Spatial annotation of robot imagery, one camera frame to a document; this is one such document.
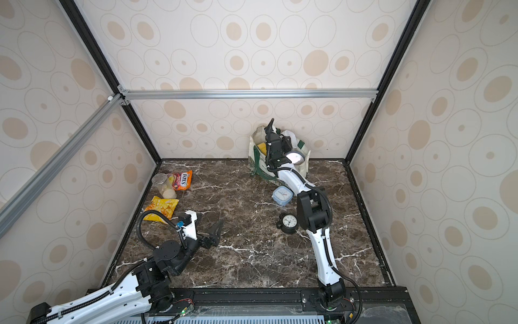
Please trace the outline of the blue round clock beige face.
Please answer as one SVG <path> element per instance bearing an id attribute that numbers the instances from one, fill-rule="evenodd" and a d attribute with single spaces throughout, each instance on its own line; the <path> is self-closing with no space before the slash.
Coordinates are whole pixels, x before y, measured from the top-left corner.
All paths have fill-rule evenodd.
<path id="1" fill-rule="evenodd" d="M 287 159 L 289 159 L 290 163 L 294 164 L 295 166 L 301 165 L 306 160 L 305 156 L 297 151 L 290 151 L 290 152 L 286 153 L 285 156 Z"/>

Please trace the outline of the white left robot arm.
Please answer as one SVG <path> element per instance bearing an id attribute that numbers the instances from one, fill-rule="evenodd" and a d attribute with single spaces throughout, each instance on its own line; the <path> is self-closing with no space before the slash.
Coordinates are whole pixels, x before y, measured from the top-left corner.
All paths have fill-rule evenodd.
<path id="1" fill-rule="evenodd" d="M 160 217 L 178 234 L 179 240 L 167 240 L 159 246 L 149 243 L 142 234 L 142 221 L 148 215 Z M 178 222 L 156 210 L 141 213 L 136 220 L 136 234 L 151 249 L 151 256 L 137 262 L 115 283 L 87 296 L 62 305 L 43 302 L 34 306 L 28 323 L 114 323 L 148 311 L 169 310 L 174 300 L 171 278 L 182 274 L 200 248 L 216 247 L 221 240 L 223 220 L 207 235 L 197 233 L 197 221 L 194 211 L 185 212 Z"/>

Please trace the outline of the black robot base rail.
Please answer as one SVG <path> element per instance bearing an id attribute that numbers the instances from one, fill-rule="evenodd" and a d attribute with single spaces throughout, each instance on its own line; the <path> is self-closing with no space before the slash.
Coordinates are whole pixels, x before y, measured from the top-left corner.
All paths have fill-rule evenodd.
<path id="1" fill-rule="evenodd" d="M 419 323 L 408 291 L 401 287 L 347 292 L 332 310 L 315 288 L 174 288 L 171 307 L 140 310 L 114 323 Z"/>

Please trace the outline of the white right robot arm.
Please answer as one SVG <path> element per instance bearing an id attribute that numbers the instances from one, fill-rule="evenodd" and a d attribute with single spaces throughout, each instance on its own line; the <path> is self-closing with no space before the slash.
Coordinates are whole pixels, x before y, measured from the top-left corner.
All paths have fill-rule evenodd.
<path id="1" fill-rule="evenodd" d="M 296 219 L 312 243 L 322 306 L 334 309 L 340 302 L 349 301 L 352 306 L 350 318 L 355 321 L 362 313 L 363 300 L 358 284 L 337 268 L 330 240 L 333 209 L 329 198 L 323 188 L 315 186 L 299 173 L 296 167 L 305 158 L 295 151 L 291 138 L 282 134 L 274 122 L 271 119 L 264 129 L 266 167 L 297 198 Z"/>

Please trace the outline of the blue square clock white face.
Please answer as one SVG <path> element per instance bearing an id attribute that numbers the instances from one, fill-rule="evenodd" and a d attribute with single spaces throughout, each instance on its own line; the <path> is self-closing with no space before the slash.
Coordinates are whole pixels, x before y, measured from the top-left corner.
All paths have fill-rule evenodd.
<path id="1" fill-rule="evenodd" d="M 279 206 L 286 206 L 293 199 L 294 193 L 286 186 L 277 187 L 272 193 L 272 199 Z"/>

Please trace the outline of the small black round clock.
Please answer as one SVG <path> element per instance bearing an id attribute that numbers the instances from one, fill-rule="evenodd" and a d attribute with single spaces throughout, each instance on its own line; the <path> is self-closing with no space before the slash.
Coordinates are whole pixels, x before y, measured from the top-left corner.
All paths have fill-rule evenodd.
<path id="1" fill-rule="evenodd" d="M 294 234 L 299 228 L 298 219 L 292 214 L 283 213 L 279 216 L 276 227 L 285 234 Z"/>

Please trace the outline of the yellow rectangular alarm clock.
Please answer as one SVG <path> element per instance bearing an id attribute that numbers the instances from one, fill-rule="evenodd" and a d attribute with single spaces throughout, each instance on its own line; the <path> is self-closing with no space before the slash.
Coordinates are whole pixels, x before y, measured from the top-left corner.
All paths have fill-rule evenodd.
<path id="1" fill-rule="evenodd" d="M 267 145 L 266 143 L 260 143 L 257 145 L 259 151 L 263 154 L 263 155 L 267 155 Z"/>

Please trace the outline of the white square clock face-down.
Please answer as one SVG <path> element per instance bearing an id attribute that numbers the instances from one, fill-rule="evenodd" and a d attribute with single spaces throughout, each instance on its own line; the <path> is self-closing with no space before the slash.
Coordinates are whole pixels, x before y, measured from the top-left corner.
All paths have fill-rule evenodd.
<path id="1" fill-rule="evenodd" d="M 289 137 L 289 141 L 291 143 L 291 146 L 293 148 L 297 147 L 298 146 L 298 143 L 299 143 L 299 140 L 298 138 L 296 137 L 296 135 L 291 131 L 291 130 L 284 130 L 282 132 L 282 135 L 284 137 Z"/>

